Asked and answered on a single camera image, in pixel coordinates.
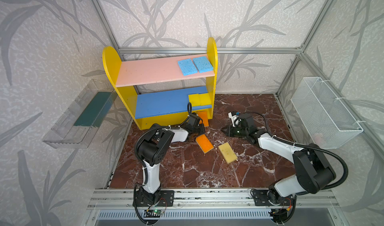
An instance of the blue sponge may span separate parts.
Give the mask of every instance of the blue sponge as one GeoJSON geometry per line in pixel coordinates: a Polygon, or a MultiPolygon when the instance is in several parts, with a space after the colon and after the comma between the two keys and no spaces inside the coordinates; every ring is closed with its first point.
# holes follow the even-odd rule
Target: blue sponge
{"type": "Polygon", "coordinates": [[[197,69],[190,58],[177,61],[177,63],[179,64],[181,72],[184,76],[197,73],[197,69]]]}
{"type": "Polygon", "coordinates": [[[211,63],[208,61],[207,57],[205,57],[205,56],[194,58],[193,62],[195,63],[195,65],[196,65],[196,67],[200,73],[205,73],[205,72],[209,72],[209,71],[214,70],[211,63]]]}

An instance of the pink shelf board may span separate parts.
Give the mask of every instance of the pink shelf board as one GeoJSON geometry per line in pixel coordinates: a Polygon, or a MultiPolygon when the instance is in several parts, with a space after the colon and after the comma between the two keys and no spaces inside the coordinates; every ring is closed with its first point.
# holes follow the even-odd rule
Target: pink shelf board
{"type": "Polygon", "coordinates": [[[207,56],[206,54],[154,58],[121,63],[116,87],[161,83],[214,76],[214,71],[184,76],[177,61],[207,56]]]}

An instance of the yellow shelf side panel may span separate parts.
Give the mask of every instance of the yellow shelf side panel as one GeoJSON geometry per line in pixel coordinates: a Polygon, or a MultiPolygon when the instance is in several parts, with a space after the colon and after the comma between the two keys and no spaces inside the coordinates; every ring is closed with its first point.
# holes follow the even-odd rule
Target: yellow shelf side panel
{"type": "Polygon", "coordinates": [[[214,113],[214,103],[215,103],[215,93],[216,93],[216,78],[217,78],[217,64],[218,64],[218,58],[217,58],[217,47],[216,42],[213,37],[208,38],[208,44],[207,44],[207,55],[208,60],[212,64],[215,72],[215,76],[207,77],[205,80],[205,85],[207,87],[207,91],[209,94],[209,98],[211,99],[212,108],[209,108],[207,110],[208,112],[208,119],[212,119],[213,113],[214,113]]]}
{"type": "Polygon", "coordinates": [[[137,93],[135,88],[133,86],[116,87],[116,81],[118,79],[121,66],[121,59],[118,52],[116,52],[116,50],[111,46],[107,46],[103,50],[103,65],[105,73],[113,88],[116,90],[116,93],[140,128],[141,120],[135,119],[137,103],[137,93]]]}

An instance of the metal vent grille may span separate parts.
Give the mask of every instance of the metal vent grille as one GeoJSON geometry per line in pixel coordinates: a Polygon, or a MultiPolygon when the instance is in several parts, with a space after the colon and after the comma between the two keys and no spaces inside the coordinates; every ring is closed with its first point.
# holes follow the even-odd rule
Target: metal vent grille
{"type": "MultiPolygon", "coordinates": [[[[270,209],[167,209],[161,219],[271,219],[270,209]]],[[[144,210],[139,210],[146,218],[144,210]]],[[[98,219],[137,219],[133,209],[100,210],[98,219]]]]}

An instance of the black mounting plate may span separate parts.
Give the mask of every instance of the black mounting plate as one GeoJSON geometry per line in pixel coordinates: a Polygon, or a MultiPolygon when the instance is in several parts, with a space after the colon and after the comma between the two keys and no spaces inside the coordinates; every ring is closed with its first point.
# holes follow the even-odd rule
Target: black mounting plate
{"type": "MultiPolygon", "coordinates": [[[[252,191],[253,201],[255,202],[255,206],[276,206],[276,208],[281,207],[282,205],[289,206],[290,202],[286,198],[283,198],[279,205],[271,204],[271,202],[268,200],[268,191],[269,190],[253,190],[252,191]]],[[[287,196],[287,198],[290,198],[291,200],[293,199],[292,195],[287,196]]]]}
{"type": "MultiPolygon", "coordinates": [[[[161,207],[170,207],[173,206],[173,199],[175,196],[175,191],[173,190],[160,190],[160,198],[163,198],[166,200],[160,200],[157,206],[161,207]]],[[[137,207],[148,207],[149,205],[147,204],[147,201],[145,200],[144,196],[140,193],[140,191],[137,191],[136,193],[136,200],[135,204],[137,207]]]]}

